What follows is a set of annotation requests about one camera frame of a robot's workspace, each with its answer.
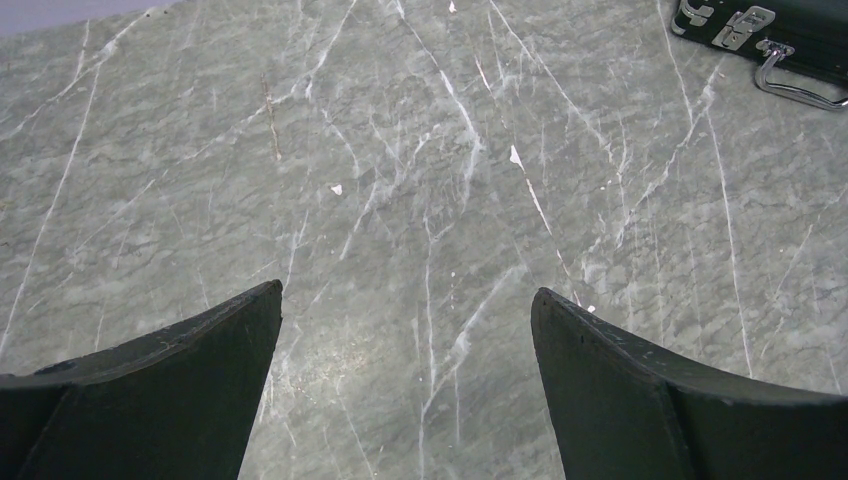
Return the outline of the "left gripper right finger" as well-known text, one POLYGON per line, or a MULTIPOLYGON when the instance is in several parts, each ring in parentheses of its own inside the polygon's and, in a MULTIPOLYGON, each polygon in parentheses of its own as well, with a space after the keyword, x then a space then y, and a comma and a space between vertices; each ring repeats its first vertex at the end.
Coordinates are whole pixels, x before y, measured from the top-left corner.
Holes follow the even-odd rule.
POLYGON ((536 359, 569 479, 843 479, 847 400, 725 372, 547 289, 536 359))

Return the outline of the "black aluminium poker case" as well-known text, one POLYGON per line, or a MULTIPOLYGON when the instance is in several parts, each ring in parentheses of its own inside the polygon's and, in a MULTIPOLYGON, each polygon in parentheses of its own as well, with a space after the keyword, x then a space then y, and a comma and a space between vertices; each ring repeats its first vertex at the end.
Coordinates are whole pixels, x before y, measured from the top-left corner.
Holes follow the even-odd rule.
POLYGON ((773 83, 782 68, 847 86, 847 3, 804 0, 680 0, 670 20, 684 39, 755 60, 754 83, 762 91, 825 111, 847 109, 798 86, 773 83))

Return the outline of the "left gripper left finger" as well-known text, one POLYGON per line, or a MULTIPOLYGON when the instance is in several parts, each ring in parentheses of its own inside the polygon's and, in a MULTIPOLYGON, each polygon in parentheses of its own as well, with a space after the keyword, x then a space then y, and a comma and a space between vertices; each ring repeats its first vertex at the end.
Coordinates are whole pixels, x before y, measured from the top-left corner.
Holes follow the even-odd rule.
POLYGON ((235 479, 280 328, 282 285, 28 375, 1 378, 5 479, 235 479))

